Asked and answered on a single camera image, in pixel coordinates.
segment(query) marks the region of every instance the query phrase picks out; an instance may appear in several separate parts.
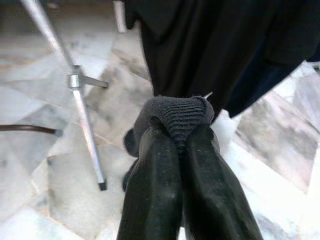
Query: white marble tile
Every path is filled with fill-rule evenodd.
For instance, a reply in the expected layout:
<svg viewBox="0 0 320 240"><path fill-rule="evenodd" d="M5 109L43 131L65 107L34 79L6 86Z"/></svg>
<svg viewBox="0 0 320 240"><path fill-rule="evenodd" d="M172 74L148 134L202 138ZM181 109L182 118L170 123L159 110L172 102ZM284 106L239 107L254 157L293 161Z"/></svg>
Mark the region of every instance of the white marble tile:
<svg viewBox="0 0 320 240"><path fill-rule="evenodd" d="M307 192L319 131L290 103L270 92L242 114L236 141Z"/></svg>
<svg viewBox="0 0 320 240"><path fill-rule="evenodd" d="M23 45L22 47L14 44L11 40L11 38L3 39L4 43L0 45L0 69L3 72L32 65L53 53L49 46L25 47ZM26 42L32 41L29 37L24 37L24 40Z"/></svg>
<svg viewBox="0 0 320 240"><path fill-rule="evenodd" d="M99 136L95 136L97 146L107 144L108 142ZM72 153L86 150L88 148L83 130L80 125L70 122L63 130L63 135L59 137L56 143L50 149L48 156Z"/></svg>
<svg viewBox="0 0 320 240"><path fill-rule="evenodd" d="M293 70L292 73L290 73L290 76L295 79L302 78L304 76L302 64L300 64L295 70Z"/></svg>
<svg viewBox="0 0 320 240"><path fill-rule="evenodd" d="M0 87L0 124L15 124L44 105L43 102L21 92Z"/></svg>
<svg viewBox="0 0 320 240"><path fill-rule="evenodd" d="M48 191L46 190L41 194L38 194L28 203L28 206L36 210L38 213L46 217L50 217Z"/></svg>
<svg viewBox="0 0 320 240"><path fill-rule="evenodd" d="M303 72L303 76L304 77L307 77L307 76L310 76L310 75L313 75L313 74L316 74L316 70L313 68L312 64L304 61L302 64L301 64L301 70Z"/></svg>
<svg viewBox="0 0 320 240"><path fill-rule="evenodd" d="M221 153L224 153L228 149L229 142L237 130L240 119L241 114L231 119L229 113L223 109L219 117L210 126L216 134L217 139L219 139Z"/></svg>
<svg viewBox="0 0 320 240"><path fill-rule="evenodd" d="M48 190L48 166L47 159L44 159L31 174L32 183L38 194Z"/></svg>
<svg viewBox="0 0 320 240"><path fill-rule="evenodd" d="M63 130L71 118L71 111L47 104L17 123ZM29 174L47 157L58 139L55 135L34 131L8 131L5 136Z"/></svg>
<svg viewBox="0 0 320 240"><path fill-rule="evenodd" d="M86 76L102 80L101 75L105 71L109 62L107 59L81 54L76 51L72 51L71 56L74 64L80 65Z"/></svg>
<svg viewBox="0 0 320 240"><path fill-rule="evenodd" d="M61 224L25 207L12 216L0 229L2 240L81 240Z"/></svg>
<svg viewBox="0 0 320 240"><path fill-rule="evenodd" d="M52 69L45 78L13 81L8 83L8 86L33 98L61 107L73 101L72 92L68 88L67 73L61 68Z"/></svg>
<svg viewBox="0 0 320 240"><path fill-rule="evenodd" d="M278 95L283 97L286 100L292 100L292 96L294 96L296 91L298 79L292 76L286 77L281 83L274 87L273 91L275 91Z"/></svg>
<svg viewBox="0 0 320 240"><path fill-rule="evenodd" d="M3 73L3 81L32 81L46 78L59 65L57 56L52 53L25 65L16 65Z"/></svg>
<svg viewBox="0 0 320 240"><path fill-rule="evenodd" d="M30 175L4 135L0 135L0 159L0 223L2 223L35 197L36 191Z"/></svg>
<svg viewBox="0 0 320 240"><path fill-rule="evenodd" d="M110 224L119 224L122 178L134 160L114 145L98 150L107 177L106 191L99 190L88 151L48 158L50 215L85 239L94 239Z"/></svg>
<svg viewBox="0 0 320 240"><path fill-rule="evenodd" d="M305 194L231 142L224 159L238 177L265 240L295 240Z"/></svg>
<svg viewBox="0 0 320 240"><path fill-rule="evenodd" d="M94 132L119 147L125 133L133 127L144 103L153 95L151 83L131 72L115 67L105 72L108 89L94 88L87 97Z"/></svg>
<svg viewBox="0 0 320 240"><path fill-rule="evenodd" d="M314 166L307 193L307 202L304 206L300 222L302 239L320 239L320 147L314 159Z"/></svg>

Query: black fabric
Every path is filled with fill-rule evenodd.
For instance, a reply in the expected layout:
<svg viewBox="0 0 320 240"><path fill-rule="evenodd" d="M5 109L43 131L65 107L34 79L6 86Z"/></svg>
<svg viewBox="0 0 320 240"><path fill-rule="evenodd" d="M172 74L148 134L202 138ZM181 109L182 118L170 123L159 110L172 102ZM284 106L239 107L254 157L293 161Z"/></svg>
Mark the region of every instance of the black fabric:
<svg viewBox="0 0 320 240"><path fill-rule="evenodd" d="M224 107L230 118L240 114L286 78L299 64L272 64L265 61L266 42L256 52L250 65L237 82Z"/></svg>
<svg viewBox="0 0 320 240"><path fill-rule="evenodd" d="M264 58L296 65L310 58L320 43L320 0L281 0L267 34Z"/></svg>
<svg viewBox="0 0 320 240"><path fill-rule="evenodd" d="M154 97L144 104L133 129L124 137L124 146L130 155L138 157L142 135L149 128L151 119L158 118L181 154L188 135L199 124L211 123L213 117L213 108L203 97Z"/></svg>
<svg viewBox="0 0 320 240"><path fill-rule="evenodd" d="M309 58L320 41L319 0L171 3L126 2L127 15L135 15L131 20L141 19L154 94L191 97L213 92L208 101L215 116L226 106L264 38L263 58L272 65L288 66ZM157 21L147 20L153 15Z"/></svg>
<svg viewBox="0 0 320 240"><path fill-rule="evenodd" d="M320 61L320 42L316 48L315 54L307 59L308 62L319 62Z"/></svg>
<svg viewBox="0 0 320 240"><path fill-rule="evenodd" d="M215 142L208 125L186 141L180 165L187 239L263 240L241 184Z"/></svg>
<svg viewBox="0 0 320 240"><path fill-rule="evenodd" d="M154 94L205 96L216 115L259 47L277 0L188 0L170 34L157 42L141 22L141 36Z"/></svg>
<svg viewBox="0 0 320 240"><path fill-rule="evenodd" d="M169 31L179 10L181 0L124 0L125 23L129 29L141 19L161 41Z"/></svg>
<svg viewBox="0 0 320 240"><path fill-rule="evenodd" d="M176 240L182 217L177 148L160 128L141 138L126 188L118 240Z"/></svg>

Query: brown cable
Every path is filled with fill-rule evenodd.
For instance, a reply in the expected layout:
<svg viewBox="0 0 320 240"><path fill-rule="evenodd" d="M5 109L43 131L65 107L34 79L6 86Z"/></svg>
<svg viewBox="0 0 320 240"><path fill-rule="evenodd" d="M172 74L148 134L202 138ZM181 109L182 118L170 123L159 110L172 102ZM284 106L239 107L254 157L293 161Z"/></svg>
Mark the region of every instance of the brown cable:
<svg viewBox="0 0 320 240"><path fill-rule="evenodd" d="M0 125L0 131L34 131L34 132L41 132L41 133L55 135L57 130L43 127L43 126L13 124L13 125Z"/></svg>

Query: tripod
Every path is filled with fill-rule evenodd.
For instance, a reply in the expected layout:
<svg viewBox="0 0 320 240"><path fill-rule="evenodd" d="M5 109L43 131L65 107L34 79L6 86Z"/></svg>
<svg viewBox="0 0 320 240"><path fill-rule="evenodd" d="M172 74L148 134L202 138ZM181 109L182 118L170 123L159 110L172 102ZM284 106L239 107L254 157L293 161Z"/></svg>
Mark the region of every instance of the tripod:
<svg viewBox="0 0 320 240"><path fill-rule="evenodd" d="M99 154L94 139L94 133L90 123L86 102L84 99L84 86L98 86L107 88L108 83L85 76L79 65L74 65L72 58L68 54L61 39L54 30L45 10L39 0L21 0L23 6L30 14L32 20L39 28L40 32L47 38L50 46L59 55L62 61L68 66L70 74L67 76L68 87L72 90L77 110L79 112L81 126L84 137L91 156L93 168L97 177L98 185L101 191L107 189L107 181L102 172Z"/></svg>

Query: cable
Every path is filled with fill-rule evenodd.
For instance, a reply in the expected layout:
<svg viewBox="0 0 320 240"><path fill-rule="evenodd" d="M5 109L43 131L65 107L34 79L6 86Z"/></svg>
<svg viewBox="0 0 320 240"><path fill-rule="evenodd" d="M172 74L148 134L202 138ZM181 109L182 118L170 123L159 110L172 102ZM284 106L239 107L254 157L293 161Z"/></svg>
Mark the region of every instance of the cable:
<svg viewBox="0 0 320 240"><path fill-rule="evenodd" d="M52 128L47 128L43 126L23 125L23 124L0 125L0 131L33 131L33 132L52 134L58 137L62 135L62 131L59 129L52 129Z"/></svg>

